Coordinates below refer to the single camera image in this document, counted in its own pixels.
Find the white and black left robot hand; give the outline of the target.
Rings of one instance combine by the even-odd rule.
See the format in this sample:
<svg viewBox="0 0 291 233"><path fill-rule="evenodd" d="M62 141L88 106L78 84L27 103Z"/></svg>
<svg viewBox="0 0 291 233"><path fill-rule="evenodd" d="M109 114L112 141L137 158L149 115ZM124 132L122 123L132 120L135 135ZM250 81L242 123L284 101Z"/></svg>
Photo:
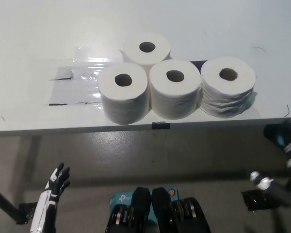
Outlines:
<svg viewBox="0 0 291 233"><path fill-rule="evenodd" d="M30 232L32 233L55 233L56 217L59 199L64 190L70 185L70 168L60 163L50 176L43 192L41 193Z"/></svg>

